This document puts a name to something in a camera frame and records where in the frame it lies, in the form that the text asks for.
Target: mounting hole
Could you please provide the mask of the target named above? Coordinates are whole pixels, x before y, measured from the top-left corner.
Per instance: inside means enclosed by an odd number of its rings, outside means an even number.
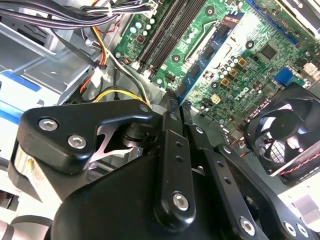
[[[217,163],[218,163],[218,165],[220,166],[220,167],[224,167],[225,165],[223,165],[223,163],[222,162],[220,162],[220,161],[217,161]]]
[[[179,162],[182,163],[184,161],[184,159],[180,156],[175,156],[175,159]]]
[[[176,141],[175,144],[179,147],[179,148],[182,148],[183,144],[179,141]]]
[[[224,178],[224,181],[225,181],[227,184],[229,184],[229,185],[232,184],[231,181],[230,181],[227,177]]]
[[[211,17],[215,14],[215,8],[213,6],[208,6],[206,9],[205,9],[205,15],[207,15],[208,17]]]
[[[146,106],[144,106],[144,105],[140,105],[140,109],[141,109],[142,111],[144,111],[145,113],[149,112],[149,109],[148,109]]]

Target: white wire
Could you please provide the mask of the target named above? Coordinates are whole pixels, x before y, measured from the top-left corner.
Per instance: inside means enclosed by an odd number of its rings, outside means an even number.
[[[135,77],[130,71],[128,71],[126,68],[124,68],[124,67],[118,62],[118,60],[115,58],[115,56],[112,54],[112,52],[109,51],[109,49],[106,49],[106,52],[108,53],[109,57],[111,57],[111,58],[114,60],[114,62],[116,63],[117,67],[118,67],[119,69],[121,69],[122,71],[126,72],[128,75],[130,75],[130,76],[134,79],[134,81],[141,87],[142,92],[143,92],[143,95],[145,96],[146,102],[147,102],[148,104],[150,104],[149,100],[147,99],[146,90],[145,90],[144,86],[142,85],[142,83],[141,83],[138,79],[136,79],[136,77]]]

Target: ram slot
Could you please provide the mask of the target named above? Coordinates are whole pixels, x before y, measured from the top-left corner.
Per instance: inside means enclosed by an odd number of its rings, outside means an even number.
[[[143,51],[138,57],[138,62],[140,63],[141,68],[145,66],[147,60],[150,58],[152,53],[154,53],[160,41],[168,31],[170,25],[173,23],[179,12],[186,6],[187,2],[188,0],[174,0],[167,13],[163,17],[160,26],[156,29],[148,44],[144,47]]]
[[[206,2],[207,0],[192,0],[188,4],[187,9],[183,13],[183,16],[181,17],[179,22],[175,25],[174,29],[170,33],[170,36],[157,51],[159,54],[157,54],[157,56],[150,63],[150,65],[152,66],[151,75],[149,76],[150,79],[155,76],[157,71],[164,64],[169,54],[181,40],[181,37],[184,35],[191,22],[199,14],[200,10]]]

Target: blue tape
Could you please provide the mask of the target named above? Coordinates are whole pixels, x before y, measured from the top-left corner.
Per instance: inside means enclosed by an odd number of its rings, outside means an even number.
[[[22,110],[0,101],[0,118],[6,119],[14,124],[19,124],[22,114]]]
[[[38,86],[38,85],[36,85],[36,84],[34,84],[34,83],[32,83],[32,82],[24,79],[24,78],[21,77],[21,76],[15,75],[15,74],[14,74],[13,72],[11,72],[11,71],[4,71],[4,72],[2,72],[1,74],[2,74],[3,76],[5,76],[5,77],[7,77],[7,78],[9,78],[9,79],[11,79],[11,80],[13,80],[13,81],[15,81],[16,83],[25,86],[26,88],[28,88],[28,89],[30,89],[30,90],[32,90],[32,91],[34,91],[34,92],[38,92],[38,91],[41,89],[40,86]]]

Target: orange wire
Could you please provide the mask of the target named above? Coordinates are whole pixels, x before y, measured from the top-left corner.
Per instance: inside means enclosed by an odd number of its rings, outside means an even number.
[[[93,1],[93,3],[91,4],[91,6],[94,6],[99,0],[95,0]],[[102,65],[105,61],[105,53],[104,51],[102,51],[102,58],[100,59],[100,62],[99,62],[99,65]],[[92,78],[93,74],[83,83],[82,87],[80,88],[80,93],[82,94],[83,91],[85,90],[87,84],[91,81],[91,78]]]

